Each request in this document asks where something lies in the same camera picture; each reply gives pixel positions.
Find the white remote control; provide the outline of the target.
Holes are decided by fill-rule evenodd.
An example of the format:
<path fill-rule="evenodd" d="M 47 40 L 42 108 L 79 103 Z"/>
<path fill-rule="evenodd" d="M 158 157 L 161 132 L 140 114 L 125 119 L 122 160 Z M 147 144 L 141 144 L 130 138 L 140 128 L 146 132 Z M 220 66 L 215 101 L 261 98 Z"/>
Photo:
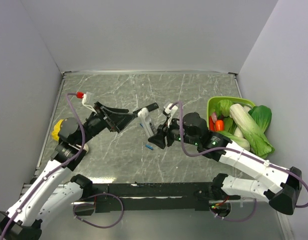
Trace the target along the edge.
<path fill-rule="evenodd" d="M 157 129 L 152 121 L 148 108 L 142 108 L 137 115 L 148 138 L 154 136 L 157 133 Z"/>

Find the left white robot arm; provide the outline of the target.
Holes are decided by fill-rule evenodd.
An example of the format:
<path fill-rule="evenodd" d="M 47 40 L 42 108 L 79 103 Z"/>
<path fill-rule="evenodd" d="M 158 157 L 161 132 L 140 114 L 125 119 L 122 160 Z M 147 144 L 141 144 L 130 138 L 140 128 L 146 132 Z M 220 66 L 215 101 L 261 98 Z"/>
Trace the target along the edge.
<path fill-rule="evenodd" d="M 26 193 L 7 211 L 0 211 L 0 237 L 7 240 L 36 240 L 47 224 L 66 205 L 92 197 L 92 181 L 80 174 L 72 177 L 61 192 L 58 185 L 80 164 L 86 154 L 84 144 L 104 129 L 121 132 L 137 117 L 127 109 L 106 107 L 96 102 L 82 123 L 78 116 L 64 119 L 58 132 L 58 145 L 42 173 Z"/>

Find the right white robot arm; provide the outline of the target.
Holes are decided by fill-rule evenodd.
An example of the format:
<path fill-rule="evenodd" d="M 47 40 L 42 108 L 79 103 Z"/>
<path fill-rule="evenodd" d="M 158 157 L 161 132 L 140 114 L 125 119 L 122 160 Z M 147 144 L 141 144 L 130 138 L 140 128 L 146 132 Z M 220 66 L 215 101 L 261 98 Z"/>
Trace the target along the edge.
<path fill-rule="evenodd" d="M 205 157 L 232 166 L 249 175 L 251 180 L 224 173 L 213 179 L 212 193 L 217 199 L 228 196 L 254 198 L 267 202 L 276 211 L 292 215 L 302 189 L 302 171 L 284 168 L 260 159 L 219 132 L 210 131 L 198 113 L 186 114 L 180 121 L 167 118 L 155 128 L 150 122 L 143 125 L 149 142 L 161 149 L 174 141 L 195 145 L 198 152 L 208 151 Z"/>

